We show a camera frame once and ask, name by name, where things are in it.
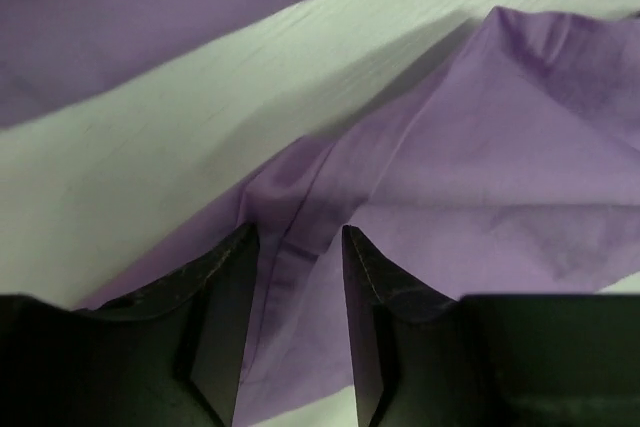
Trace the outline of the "purple trousers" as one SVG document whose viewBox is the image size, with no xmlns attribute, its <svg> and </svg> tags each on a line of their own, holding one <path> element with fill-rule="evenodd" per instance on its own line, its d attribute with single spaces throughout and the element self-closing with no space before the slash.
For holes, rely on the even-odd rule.
<svg viewBox="0 0 640 427">
<path fill-rule="evenodd" d="M 1 0 L 1 299 L 245 224 L 229 426 L 362 426 L 347 226 L 454 300 L 639 298 L 639 0 Z"/>
</svg>

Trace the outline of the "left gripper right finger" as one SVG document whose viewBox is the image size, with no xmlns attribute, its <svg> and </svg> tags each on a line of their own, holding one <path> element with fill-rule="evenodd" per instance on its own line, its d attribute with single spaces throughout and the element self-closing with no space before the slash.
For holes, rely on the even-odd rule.
<svg viewBox="0 0 640 427">
<path fill-rule="evenodd" d="M 362 426 L 635 426 L 635 294 L 451 299 L 342 231 Z"/>
</svg>

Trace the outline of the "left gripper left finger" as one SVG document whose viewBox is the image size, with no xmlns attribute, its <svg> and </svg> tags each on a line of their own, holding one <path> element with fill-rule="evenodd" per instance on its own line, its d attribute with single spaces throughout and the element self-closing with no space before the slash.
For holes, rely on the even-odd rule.
<svg viewBox="0 0 640 427">
<path fill-rule="evenodd" d="M 102 307 L 1 299 L 5 426 L 229 426 L 257 275 L 245 224 Z"/>
</svg>

